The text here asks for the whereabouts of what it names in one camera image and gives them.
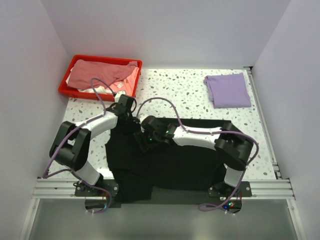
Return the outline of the black t shirt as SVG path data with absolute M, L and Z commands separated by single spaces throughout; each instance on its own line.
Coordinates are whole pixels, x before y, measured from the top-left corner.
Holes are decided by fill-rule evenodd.
M 154 187 L 205 191 L 224 180 L 226 155 L 220 150 L 157 143 L 143 152 L 135 138 L 140 129 L 136 122 L 117 126 L 105 144 L 107 164 L 118 185 L 115 201 L 150 200 Z

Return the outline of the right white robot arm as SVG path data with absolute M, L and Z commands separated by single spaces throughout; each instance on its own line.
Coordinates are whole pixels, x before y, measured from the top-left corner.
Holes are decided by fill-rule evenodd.
M 230 197 L 241 190 L 241 175 L 245 173 L 255 142 L 232 123 L 198 128 L 185 126 L 180 119 L 177 123 L 165 123 L 152 115 L 139 120 L 140 130 L 134 133 L 134 138 L 144 153 L 159 146 L 193 146 L 216 151 L 227 169 L 223 181 L 214 184 L 213 189 Z

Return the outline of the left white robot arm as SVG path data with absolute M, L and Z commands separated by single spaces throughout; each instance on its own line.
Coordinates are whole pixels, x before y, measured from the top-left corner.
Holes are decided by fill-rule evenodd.
M 90 142 L 106 131 L 131 123 L 134 120 L 132 106 L 136 105 L 135 98 L 121 94 L 97 116 L 78 123 L 63 122 L 49 151 L 50 162 L 67 167 L 79 179 L 76 187 L 81 191 L 110 200 L 112 195 L 104 184 L 103 175 L 88 162 Z

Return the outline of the light pink t shirt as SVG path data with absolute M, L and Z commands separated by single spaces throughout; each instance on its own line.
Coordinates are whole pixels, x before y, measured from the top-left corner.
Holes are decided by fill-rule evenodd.
M 125 94 L 128 96 L 133 95 L 134 87 L 136 84 L 136 79 L 139 76 L 138 74 L 139 68 L 135 67 L 134 70 L 132 71 L 131 75 L 126 77 L 125 79 L 121 81 L 114 82 L 110 85 L 111 89 L 117 93 L 120 91 L 125 91 Z

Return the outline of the dusty pink t shirt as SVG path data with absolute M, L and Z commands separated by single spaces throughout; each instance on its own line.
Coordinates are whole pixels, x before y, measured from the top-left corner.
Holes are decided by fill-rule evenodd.
M 91 79 L 96 78 L 110 86 L 115 82 L 123 81 L 137 67 L 137 61 L 130 61 L 126 65 L 119 65 L 79 59 L 70 72 L 67 85 L 70 88 L 85 90 L 91 88 Z

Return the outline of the red plastic bin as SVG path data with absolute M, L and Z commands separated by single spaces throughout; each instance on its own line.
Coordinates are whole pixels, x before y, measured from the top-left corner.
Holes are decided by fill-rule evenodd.
M 129 95 L 130 97 L 136 96 L 136 89 L 137 84 L 139 80 L 139 76 L 141 74 L 141 68 L 143 65 L 143 62 L 141 60 L 137 59 L 126 59 L 126 58 L 114 58 L 114 57 L 104 57 L 104 56 L 93 56 L 93 55 L 75 55 L 73 59 L 71 60 L 71 63 L 66 71 L 66 74 L 62 80 L 62 82 L 59 85 L 58 91 L 70 98 L 79 98 L 79 99 L 89 99 L 89 100 L 97 100 L 97 96 L 95 93 L 86 93 L 86 92 L 79 92 L 75 88 L 68 87 L 66 84 L 66 79 L 71 71 L 71 68 L 75 65 L 77 60 L 84 60 L 84 61 L 90 61 L 90 62 L 101 62 L 101 63 L 107 63 L 107 64 L 115 64 L 115 65 L 127 65 L 131 61 L 137 61 L 138 64 L 138 77 L 136 78 L 136 83 L 134 86 L 134 90 L 132 95 Z M 101 94 L 99 93 L 100 98 L 103 101 L 113 102 L 114 94 Z

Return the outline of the folded lavender t shirt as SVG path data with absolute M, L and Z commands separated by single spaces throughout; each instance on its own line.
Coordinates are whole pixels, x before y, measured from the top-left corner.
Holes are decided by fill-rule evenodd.
M 250 108 L 251 99 L 243 73 L 207 75 L 204 84 L 215 109 Z

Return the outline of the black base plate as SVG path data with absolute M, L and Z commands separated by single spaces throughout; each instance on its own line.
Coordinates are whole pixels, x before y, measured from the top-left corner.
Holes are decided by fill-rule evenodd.
M 98 213 L 107 208 L 120 208 L 122 204 L 148 204 L 148 205 L 200 205 L 214 207 L 225 201 L 235 189 L 224 182 L 220 182 L 207 190 L 173 190 L 153 187 L 150 199 L 121 200 L 119 185 L 113 179 L 104 179 L 103 187 L 110 193 L 95 189 L 81 181 L 73 183 L 74 196 L 84 197 L 84 207 L 88 212 Z

